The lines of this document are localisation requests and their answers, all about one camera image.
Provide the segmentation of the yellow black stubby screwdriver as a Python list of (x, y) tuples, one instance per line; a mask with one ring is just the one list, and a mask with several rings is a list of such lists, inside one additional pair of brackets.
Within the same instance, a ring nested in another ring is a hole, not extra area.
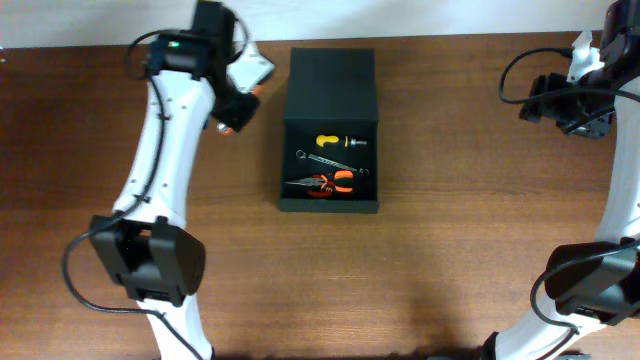
[(316, 145), (322, 148), (327, 148), (327, 147), (353, 148), (353, 147), (367, 146), (368, 142), (365, 140), (359, 140), (357, 138), (353, 138), (349, 136), (318, 135), (316, 137)]

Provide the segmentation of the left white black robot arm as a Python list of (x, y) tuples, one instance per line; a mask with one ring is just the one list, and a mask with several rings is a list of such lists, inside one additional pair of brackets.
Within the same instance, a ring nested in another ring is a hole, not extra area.
[(186, 201), (201, 133), (216, 120), (239, 132), (260, 102), (270, 63), (247, 44), (245, 25), (221, 2), (199, 1), (186, 30), (150, 33), (141, 80), (148, 86), (142, 133), (126, 185), (109, 217), (92, 219), (89, 239), (111, 280), (148, 317), (163, 359), (211, 359), (196, 293), (206, 263), (186, 230)]

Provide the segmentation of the small red cutting pliers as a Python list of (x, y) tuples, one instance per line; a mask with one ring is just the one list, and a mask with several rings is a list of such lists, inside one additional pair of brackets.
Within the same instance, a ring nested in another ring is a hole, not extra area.
[(306, 193), (312, 198), (329, 198), (333, 195), (334, 183), (330, 181), (324, 175), (313, 175), (311, 179), (314, 180), (316, 186), (319, 186), (319, 190), (307, 190)]

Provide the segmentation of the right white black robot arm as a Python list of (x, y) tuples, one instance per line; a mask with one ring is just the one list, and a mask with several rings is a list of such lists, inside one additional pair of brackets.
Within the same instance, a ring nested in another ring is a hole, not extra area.
[(557, 247), (529, 294), (529, 311), (495, 332), (477, 359), (569, 359), (578, 340), (639, 315), (639, 2), (606, 11), (599, 47), (585, 31), (557, 54), (567, 74), (539, 76), (520, 118), (551, 119), (565, 135), (601, 139), (616, 132), (604, 212), (593, 240)]

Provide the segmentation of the orange black long-nose pliers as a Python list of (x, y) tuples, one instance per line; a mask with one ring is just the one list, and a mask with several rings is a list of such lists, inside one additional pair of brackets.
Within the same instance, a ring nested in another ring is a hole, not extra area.
[(287, 185), (304, 187), (311, 197), (326, 198), (332, 195), (344, 195), (354, 192), (356, 176), (350, 170), (333, 173), (315, 174), (310, 177), (288, 181)]

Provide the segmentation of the silver double-ended wrench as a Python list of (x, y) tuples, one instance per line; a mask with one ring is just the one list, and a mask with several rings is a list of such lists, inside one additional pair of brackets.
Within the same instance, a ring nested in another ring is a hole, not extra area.
[(358, 173), (358, 174), (364, 175), (364, 176), (368, 176), (370, 174), (370, 171), (368, 169), (366, 169), (366, 168), (354, 168), (354, 167), (351, 167), (349, 165), (342, 164), (342, 163), (336, 162), (334, 160), (330, 160), (330, 159), (325, 158), (325, 157), (321, 157), (319, 155), (315, 155), (315, 154), (312, 154), (312, 153), (307, 153), (307, 152), (305, 152), (303, 150), (297, 150), (296, 153), (295, 153), (295, 156), (298, 159), (313, 160), (313, 161), (316, 161), (316, 162), (324, 164), (324, 165), (332, 166), (332, 167), (335, 167), (335, 168), (338, 168), (338, 169), (341, 169), (341, 170), (352, 171), (352, 172), (355, 172), (355, 173)]

